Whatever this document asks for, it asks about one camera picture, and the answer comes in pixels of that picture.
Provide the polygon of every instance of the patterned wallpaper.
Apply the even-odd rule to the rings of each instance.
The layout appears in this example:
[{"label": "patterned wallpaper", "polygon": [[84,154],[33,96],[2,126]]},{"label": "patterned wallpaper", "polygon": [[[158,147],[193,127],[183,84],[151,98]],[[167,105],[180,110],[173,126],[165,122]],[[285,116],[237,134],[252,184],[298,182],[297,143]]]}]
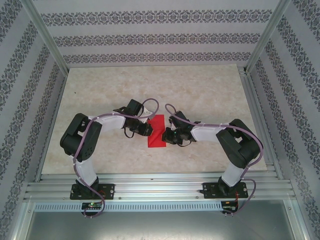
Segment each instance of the patterned wallpaper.
[{"label": "patterned wallpaper", "polygon": [[39,168],[64,77],[16,0],[0,2],[0,240]]},{"label": "patterned wallpaper", "polygon": [[251,72],[283,175],[320,239],[320,1],[291,1]]},{"label": "patterned wallpaper", "polygon": [[69,67],[234,63],[244,67],[277,3],[34,1]]}]

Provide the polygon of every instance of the red block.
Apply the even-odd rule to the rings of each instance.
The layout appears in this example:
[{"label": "red block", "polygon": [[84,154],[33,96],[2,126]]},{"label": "red block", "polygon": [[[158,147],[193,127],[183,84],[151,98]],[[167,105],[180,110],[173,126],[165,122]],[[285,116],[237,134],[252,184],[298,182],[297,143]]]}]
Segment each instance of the red block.
[{"label": "red block", "polygon": [[153,131],[150,136],[148,136],[148,148],[164,148],[166,143],[161,141],[162,134],[165,132],[165,115],[156,114],[154,118],[148,120]]}]

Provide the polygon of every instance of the metal floor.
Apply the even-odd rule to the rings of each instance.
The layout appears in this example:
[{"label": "metal floor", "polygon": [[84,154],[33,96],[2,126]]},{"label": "metal floor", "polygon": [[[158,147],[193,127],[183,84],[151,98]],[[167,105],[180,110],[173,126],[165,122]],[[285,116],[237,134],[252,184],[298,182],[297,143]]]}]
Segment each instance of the metal floor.
[{"label": "metal floor", "polygon": [[292,240],[281,200],[252,201],[245,211],[105,212],[94,219],[79,212],[35,212],[28,240]]}]

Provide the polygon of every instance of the black mounting plate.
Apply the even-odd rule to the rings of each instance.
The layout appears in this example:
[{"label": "black mounting plate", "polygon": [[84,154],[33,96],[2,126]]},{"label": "black mounting plate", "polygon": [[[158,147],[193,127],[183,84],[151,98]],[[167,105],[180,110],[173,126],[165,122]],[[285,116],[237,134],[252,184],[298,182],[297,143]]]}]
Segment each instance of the black mounting plate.
[{"label": "black mounting plate", "polygon": [[[88,196],[79,195],[79,188],[77,184],[73,184],[70,193],[71,200],[100,200],[98,195],[94,195],[92,198],[88,198]],[[112,183],[99,183],[98,184],[98,193],[102,194],[105,200],[113,200],[115,195],[115,185]]]},{"label": "black mounting plate", "polygon": [[219,189],[217,182],[204,182],[202,183],[202,189],[200,193],[203,194],[205,199],[234,199],[236,192],[239,199],[248,198],[247,185],[245,182],[237,183],[232,190],[225,196]]}]

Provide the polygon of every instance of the marble tabletop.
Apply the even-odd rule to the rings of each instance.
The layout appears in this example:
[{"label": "marble tabletop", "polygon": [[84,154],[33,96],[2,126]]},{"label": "marble tabletop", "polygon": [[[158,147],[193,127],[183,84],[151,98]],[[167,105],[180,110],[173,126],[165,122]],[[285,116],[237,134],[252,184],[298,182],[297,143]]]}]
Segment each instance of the marble tabletop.
[{"label": "marble tabletop", "polygon": [[[130,99],[142,103],[147,98],[159,101],[158,114],[164,114],[167,126],[164,106],[170,103],[193,122],[238,118],[256,132],[236,65],[71,68],[42,174],[74,173],[72,159],[59,143],[75,114],[96,116],[126,106]],[[156,104],[145,106],[153,110]],[[129,139],[122,129],[101,134],[92,157],[99,174],[221,172],[229,164],[219,143],[148,148],[147,137]],[[266,170],[264,159],[250,169]]]}]

